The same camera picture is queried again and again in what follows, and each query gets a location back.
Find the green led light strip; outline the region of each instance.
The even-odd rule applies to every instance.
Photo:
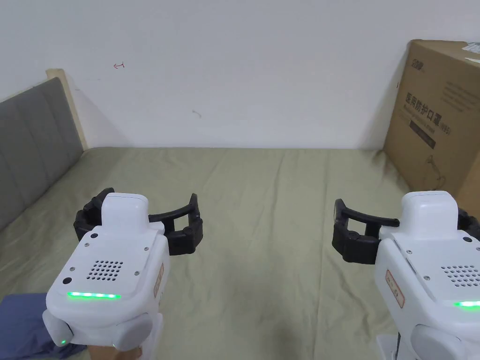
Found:
[[[81,298],[107,298],[107,299],[120,299],[121,295],[115,294],[99,294],[93,292],[68,292],[67,295]]]
[[[480,306],[480,301],[461,301],[454,303],[454,305],[471,308],[472,306]]]

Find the warning label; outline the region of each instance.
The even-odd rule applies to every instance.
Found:
[[[403,309],[403,306],[405,305],[405,296],[403,296],[402,291],[400,290],[400,288],[396,284],[396,281],[393,278],[390,270],[387,270],[387,273],[385,275],[385,280],[387,281],[387,284],[390,287],[390,290],[392,291],[393,295],[395,296],[396,301],[400,305],[400,308]]]
[[[160,283],[162,282],[164,271],[165,271],[165,268],[163,267],[163,263],[162,263],[162,266],[160,267],[160,271],[158,272],[158,277],[156,278],[155,287],[153,288],[154,298],[156,298],[156,295],[158,294],[158,289],[160,289]]]

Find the green bedsheet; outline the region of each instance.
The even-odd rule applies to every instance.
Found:
[[[0,234],[0,298],[48,290],[76,211],[110,186],[145,195],[150,213],[199,197],[204,239],[172,258],[158,359],[370,360],[375,336],[396,333],[373,267],[331,246],[336,198],[400,216],[408,188],[379,151],[89,150]]]

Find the upholstered headboard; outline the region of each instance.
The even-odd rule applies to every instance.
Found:
[[[82,155],[59,78],[0,103],[0,230]]]

